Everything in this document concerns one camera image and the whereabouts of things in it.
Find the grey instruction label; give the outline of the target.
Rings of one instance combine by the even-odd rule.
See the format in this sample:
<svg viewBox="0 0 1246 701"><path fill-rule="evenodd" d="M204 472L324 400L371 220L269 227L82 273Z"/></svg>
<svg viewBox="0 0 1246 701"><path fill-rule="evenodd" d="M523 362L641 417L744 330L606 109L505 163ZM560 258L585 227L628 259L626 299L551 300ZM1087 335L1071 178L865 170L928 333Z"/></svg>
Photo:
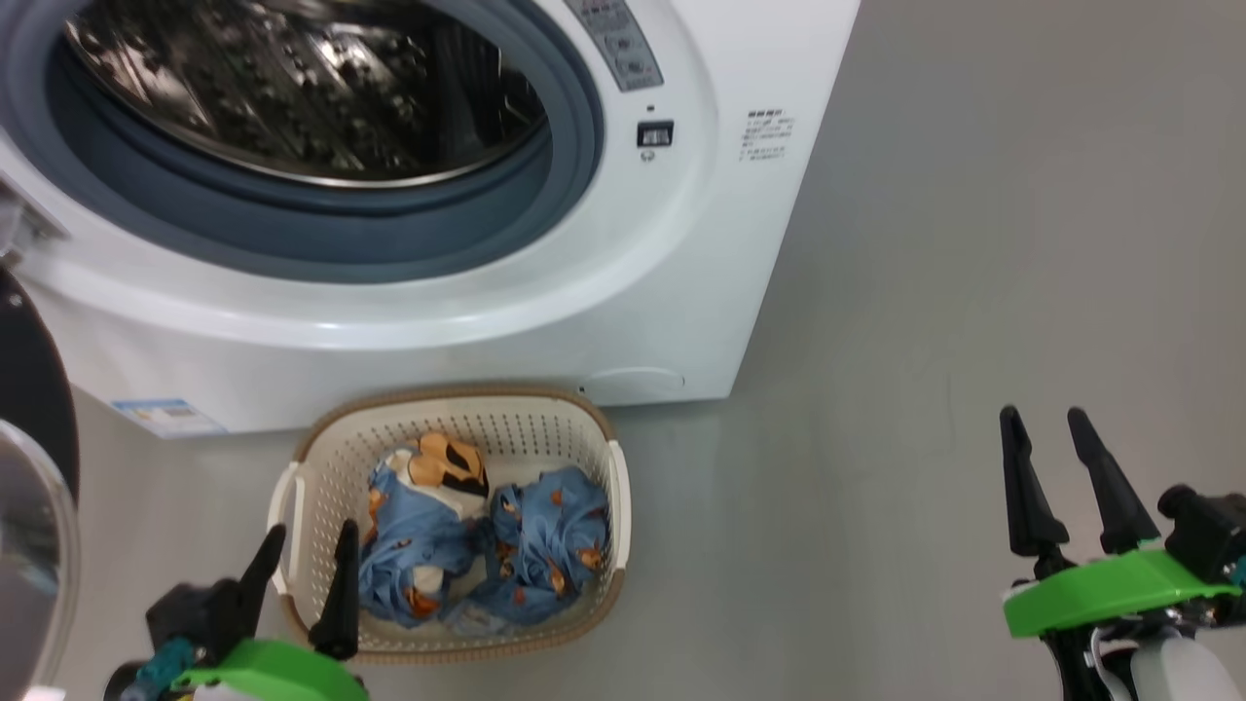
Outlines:
<svg viewBox="0 0 1246 701"><path fill-rule="evenodd" d="M564 0L606 60L621 92L667 83L627 0Z"/></svg>

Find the cream perforated laundry basket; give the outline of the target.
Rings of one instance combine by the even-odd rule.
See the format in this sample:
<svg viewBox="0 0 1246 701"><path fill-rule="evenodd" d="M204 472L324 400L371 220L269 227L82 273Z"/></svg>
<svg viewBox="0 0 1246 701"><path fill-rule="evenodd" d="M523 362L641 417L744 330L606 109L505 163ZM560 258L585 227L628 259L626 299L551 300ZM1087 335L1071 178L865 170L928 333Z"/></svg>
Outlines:
<svg viewBox="0 0 1246 701"><path fill-rule="evenodd" d="M356 662L427 666L525 655L574 642L606 621L624 586L633 524L628 467L606 413L559 387L425 387L334 408L277 481L268 523L287 528L289 558L272 585L297 642L308 641L326 601L341 524L368 520L371 469L388 448L429 431L481 449L496 486L530 483L564 464L582 467L608 498L604 572L564 613L502 636L464 636L441 624L405 629L363 615Z"/></svg>

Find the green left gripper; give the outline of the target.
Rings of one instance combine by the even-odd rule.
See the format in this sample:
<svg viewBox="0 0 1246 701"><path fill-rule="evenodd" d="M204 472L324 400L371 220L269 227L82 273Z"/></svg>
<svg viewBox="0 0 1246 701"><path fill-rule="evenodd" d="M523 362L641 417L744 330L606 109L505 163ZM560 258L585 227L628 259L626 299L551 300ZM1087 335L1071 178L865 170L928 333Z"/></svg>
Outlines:
<svg viewBox="0 0 1246 701"><path fill-rule="evenodd" d="M249 640L257 633L285 539L284 524L270 527L243 575L223 578L212 586L209 652L231 656L214 667L191 669L174 679L169 685L174 701L371 701L364 684L339 662L359 651L360 549L354 519L340 528L335 572L320 618L309 629L316 652L289 642Z"/></svg>

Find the white Hisense washing machine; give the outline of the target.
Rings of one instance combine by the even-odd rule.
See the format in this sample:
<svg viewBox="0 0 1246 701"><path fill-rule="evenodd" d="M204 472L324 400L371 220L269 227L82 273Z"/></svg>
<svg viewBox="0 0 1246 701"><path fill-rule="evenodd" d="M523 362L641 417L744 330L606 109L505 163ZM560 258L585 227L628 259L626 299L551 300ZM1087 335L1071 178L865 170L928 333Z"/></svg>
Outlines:
<svg viewBox="0 0 1246 701"><path fill-rule="evenodd" d="M312 425L353 398L500 381L579 393L672 369L724 398L787 230L862 0L627 0L667 83L606 78L606 149L573 215L464 274L346 285L41 266L49 218L0 168L0 265L35 298L69 381L101 403L183 398L228 433ZM739 163L748 112L795 120L787 154ZM668 148L640 121L674 121Z"/></svg>

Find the blue patterned clothes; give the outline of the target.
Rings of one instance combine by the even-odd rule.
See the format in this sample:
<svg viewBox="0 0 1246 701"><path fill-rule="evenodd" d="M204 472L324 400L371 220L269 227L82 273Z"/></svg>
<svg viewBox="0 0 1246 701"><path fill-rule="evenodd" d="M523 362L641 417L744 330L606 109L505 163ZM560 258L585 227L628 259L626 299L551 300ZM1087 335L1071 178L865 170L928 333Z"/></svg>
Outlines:
<svg viewBox="0 0 1246 701"><path fill-rule="evenodd" d="M368 478L363 609L402 628L441 615L451 584L476 559L473 532L490 492L475 445L425 433L388 449Z"/></svg>

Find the round dark glass washer door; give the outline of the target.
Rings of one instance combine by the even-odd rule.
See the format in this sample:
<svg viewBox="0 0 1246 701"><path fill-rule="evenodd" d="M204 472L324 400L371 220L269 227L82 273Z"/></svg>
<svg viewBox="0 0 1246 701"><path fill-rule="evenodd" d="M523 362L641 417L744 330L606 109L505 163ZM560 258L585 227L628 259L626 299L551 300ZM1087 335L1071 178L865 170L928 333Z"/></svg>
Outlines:
<svg viewBox="0 0 1246 701"><path fill-rule="evenodd" d="M78 435L44 319L0 266L0 701L59 699L81 578Z"/></svg>

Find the blue energy label sticker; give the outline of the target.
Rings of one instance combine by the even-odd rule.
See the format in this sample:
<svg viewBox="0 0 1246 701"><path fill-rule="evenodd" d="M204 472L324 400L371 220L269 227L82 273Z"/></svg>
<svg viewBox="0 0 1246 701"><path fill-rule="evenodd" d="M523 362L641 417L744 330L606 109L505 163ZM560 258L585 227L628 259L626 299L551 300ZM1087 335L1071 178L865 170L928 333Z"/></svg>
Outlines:
<svg viewBox="0 0 1246 701"><path fill-rule="evenodd" d="M140 398L111 402L112 408L162 440L227 435L228 430L183 398Z"/></svg>

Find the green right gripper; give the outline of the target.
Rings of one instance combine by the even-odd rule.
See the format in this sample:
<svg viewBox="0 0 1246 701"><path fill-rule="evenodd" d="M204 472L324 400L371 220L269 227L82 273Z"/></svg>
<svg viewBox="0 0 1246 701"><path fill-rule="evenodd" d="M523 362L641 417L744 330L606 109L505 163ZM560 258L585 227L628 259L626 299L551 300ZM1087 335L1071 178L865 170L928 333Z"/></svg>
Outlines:
<svg viewBox="0 0 1246 701"><path fill-rule="evenodd" d="M1019 410L1006 405L1001 447L1011 553L1033 559L1035 575L1049 576L1015 581L1003 600L1003 616L1011 637L1045 644L1060 679L1060 701L1108 701L1093 661L1096 629L1189 603L1207 605L1211 626L1221 626L1240 604L1242 589L1224 578L1205 581L1165 550L1136 550L1160 537L1148 506L1085 410L1069 408L1067 422L1093 484L1101 549L1116 557L1073 567L1063 555L1062 545L1072 537L1045 501Z"/></svg>

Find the stainless steel washing machine drum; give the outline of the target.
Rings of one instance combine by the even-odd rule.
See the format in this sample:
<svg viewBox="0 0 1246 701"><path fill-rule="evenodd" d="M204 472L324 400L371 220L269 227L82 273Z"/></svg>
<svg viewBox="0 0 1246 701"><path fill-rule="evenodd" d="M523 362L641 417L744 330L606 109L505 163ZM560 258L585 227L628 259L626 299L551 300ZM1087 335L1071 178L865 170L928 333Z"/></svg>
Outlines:
<svg viewBox="0 0 1246 701"><path fill-rule="evenodd" d="M431 186L547 125L502 49L427 0L88 0L64 36L151 128L307 186Z"/></svg>

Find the small printed text label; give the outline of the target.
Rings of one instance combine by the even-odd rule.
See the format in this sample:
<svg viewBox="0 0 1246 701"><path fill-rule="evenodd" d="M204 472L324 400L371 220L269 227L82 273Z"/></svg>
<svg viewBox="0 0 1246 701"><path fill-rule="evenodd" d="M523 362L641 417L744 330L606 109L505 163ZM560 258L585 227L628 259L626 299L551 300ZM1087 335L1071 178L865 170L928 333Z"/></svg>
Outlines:
<svg viewBox="0 0 1246 701"><path fill-rule="evenodd" d="M739 163L765 163L787 154L787 143L795 131L795 117L784 108L760 108L748 112L739 138Z"/></svg>

